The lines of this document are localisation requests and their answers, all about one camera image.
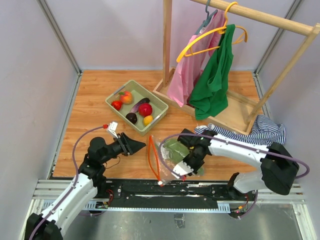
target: eggplant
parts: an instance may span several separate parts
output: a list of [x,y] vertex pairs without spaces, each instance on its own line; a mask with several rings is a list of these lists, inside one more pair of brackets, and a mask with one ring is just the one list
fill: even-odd
[[135,114],[134,112],[129,112],[126,116],[126,119],[128,119],[131,123],[136,124],[138,121],[138,117],[137,114]]
[[138,112],[139,106],[140,106],[141,104],[148,104],[148,103],[150,103],[150,99],[149,99],[149,98],[147,98],[147,97],[142,98],[140,101],[138,101],[138,102],[131,108],[131,110],[130,110],[129,113],[136,113],[136,112]]

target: pink shirt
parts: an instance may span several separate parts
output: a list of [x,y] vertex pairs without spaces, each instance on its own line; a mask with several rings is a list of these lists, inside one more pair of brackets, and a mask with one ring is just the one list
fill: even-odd
[[[218,10],[218,12],[211,18],[209,24],[203,28],[198,35],[193,35],[189,40],[189,43],[206,32],[222,27],[225,23],[224,14],[224,11]],[[194,52],[198,52],[216,47],[219,44],[220,38],[221,35],[216,31],[197,41],[192,46],[192,50]],[[208,52],[210,57],[213,53],[214,50]],[[206,54],[207,52],[203,52],[193,56],[183,57],[175,68],[166,94],[170,99],[176,101],[180,107],[187,104],[187,100],[194,89],[194,85],[197,83],[197,80],[201,75],[201,66],[205,60]]]

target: clothes rack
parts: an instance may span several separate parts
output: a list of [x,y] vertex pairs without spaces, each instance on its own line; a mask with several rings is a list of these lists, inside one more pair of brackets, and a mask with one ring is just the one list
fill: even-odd
[[[166,96],[166,86],[170,82],[171,77],[174,73],[174,68],[170,68],[172,1],[173,0],[163,0],[163,79],[154,88],[153,92],[158,97],[163,99],[166,103],[180,108],[177,104],[175,104],[174,101]],[[207,0],[191,1],[203,5],[207,4]],[[210,7],[223,11],[225,11],[229,5],[229,2],[223,0],[211,0],[209,3]],[[227,109],[232,108],[232,111],[226,111],[226,109],[216,117],[208,117],[208,122],[210,123],[216,124],[230,131],[247,135],[250,133],[252,124],[262,106],[267,102],[267,100],[274,93],[279,84],[284,80],[288,72],[294,67],[302,54],[307,50],[307,48],[319,34],[320,23],[316,23],[314,26],[309,26],[300,22],[295,22],[279,16],[274,16],[272,14],[254,10],[238,4],[230,7],[228,12],[305,36],[300,47],[296,50],[293,57],[289,60],[282,72],[278,75],[269,89],[261,97],[259,102],[254,102],[246,98],[245,96],[228,91],[228,101],[231,101]],[[188,105],[184,105],[180,109],[188,114],[191,114],[193,116],[195,115],[195,110]]]

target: wooden table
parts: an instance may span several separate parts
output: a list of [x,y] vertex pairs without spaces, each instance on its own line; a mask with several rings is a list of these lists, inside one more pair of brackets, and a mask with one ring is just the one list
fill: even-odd
[[[147,142],[149,135],[163,139],[171,134],[180,133],[184,128],[193,130],[197,125],[205,125],[205,121],[196,119],[187,113],[170,106],[166,116],[155,125],[147,135],[140,136],[120,117],[113,113],[105,103],[106,97],[117,90],[128,80],[135,80],[149,91],[152,91],[160,79],[161,70],[86,70],[75,98],[68,126],[64,135],[61,150],[53,172],[54,177],[73,177],[75,168],[72,162],[72,148],[76,140],[85,131],[118,122],[117,132],[125,132],[130,138]],[[255,101],[258,94],[250,71],[232,71],[229,74],[229,89]],[[75,158],[78,166],[82,163],[87,153],[89,142],[94,137],[103,137],[107,143],[111,143],[112,137],[105,130],[100,129],[89,133],[78,144]],[[111,166],[118,159],[108,161]],[[255,168],[245,163],[220,156],[206,156],[204,164],[204,176],[190,177],[195,180],[229,180],[236,172],[247,173]],[[135,155],[122,156],[120,163],[105,171],[107,178],[127,179],[154,179],[147,160],[147,148],[143,148]]]

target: blue hanger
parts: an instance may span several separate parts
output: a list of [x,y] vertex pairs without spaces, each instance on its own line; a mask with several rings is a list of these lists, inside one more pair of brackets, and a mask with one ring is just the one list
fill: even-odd
[[211,0],[207,0],[206,5],[205,5],[205,12],[206,12],[206,20],[203,21],[201,26],[198,28],[198,30],[195,32],[194,35],[198,35],[201,31],[202,28],[205,28],[211,21],[211,18],[218,12],[218,10],[215,10],[213,13],[209,13],[208,11],[208,6]]

